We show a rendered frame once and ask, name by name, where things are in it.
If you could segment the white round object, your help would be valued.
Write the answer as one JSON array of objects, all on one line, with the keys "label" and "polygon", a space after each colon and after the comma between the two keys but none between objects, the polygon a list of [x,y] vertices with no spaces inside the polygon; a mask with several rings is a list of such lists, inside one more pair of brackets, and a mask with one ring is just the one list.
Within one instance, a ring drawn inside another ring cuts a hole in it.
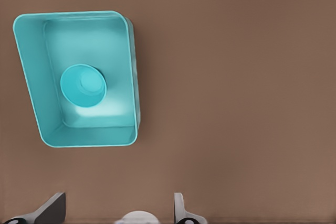
[{"label": "white round object", "polygon": [[154,214],[143,210],[127,213],[120,219],[120,222],[122,224],[161,224]]}]

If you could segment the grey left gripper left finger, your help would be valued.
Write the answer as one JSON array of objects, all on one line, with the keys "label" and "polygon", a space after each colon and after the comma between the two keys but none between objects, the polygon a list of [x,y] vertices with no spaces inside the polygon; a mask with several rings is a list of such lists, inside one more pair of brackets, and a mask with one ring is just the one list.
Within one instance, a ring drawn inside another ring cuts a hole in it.
[{"label": "grey left gripper left finger", "polygon": [[63,224],[66,218],[66,193],[58,192],[37,210],[13,217],[3,224]]}]

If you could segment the turquoise rectangular box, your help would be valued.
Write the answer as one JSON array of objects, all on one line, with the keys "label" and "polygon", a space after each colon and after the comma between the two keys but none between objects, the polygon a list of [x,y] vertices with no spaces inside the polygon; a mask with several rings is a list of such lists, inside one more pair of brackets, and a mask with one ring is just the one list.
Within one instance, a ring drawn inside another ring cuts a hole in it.
[{"label": "turquoise rectangular box", "polygon": [[[107,11],[19,15],[13,32],[38,130],[55,148],[129,146],[138,137],[140,99],[133,23]],[[82,108],[60,89],[70,66],[97,68],[104,100]]]}]

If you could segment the turquoise cup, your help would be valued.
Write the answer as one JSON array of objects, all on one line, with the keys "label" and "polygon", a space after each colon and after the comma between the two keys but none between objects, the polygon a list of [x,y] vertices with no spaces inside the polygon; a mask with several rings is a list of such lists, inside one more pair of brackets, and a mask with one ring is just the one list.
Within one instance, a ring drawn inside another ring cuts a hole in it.
[{"label": "turquoise cup", "polygon": [[62,73],[60,89],[63,96],[73,105],[90,108],[104,100],[107,83],[97,68],[87,64],[76,64]]}]

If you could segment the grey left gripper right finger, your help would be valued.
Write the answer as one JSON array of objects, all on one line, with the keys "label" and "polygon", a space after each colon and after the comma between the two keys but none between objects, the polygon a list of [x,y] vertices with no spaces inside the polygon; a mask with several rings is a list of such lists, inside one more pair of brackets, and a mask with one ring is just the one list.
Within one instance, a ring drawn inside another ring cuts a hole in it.
[{"label": "grey left gripper right finger", "polygon": [[182,193],[174,193],[174,224],[207,224],[207,220],[186,211]]}]

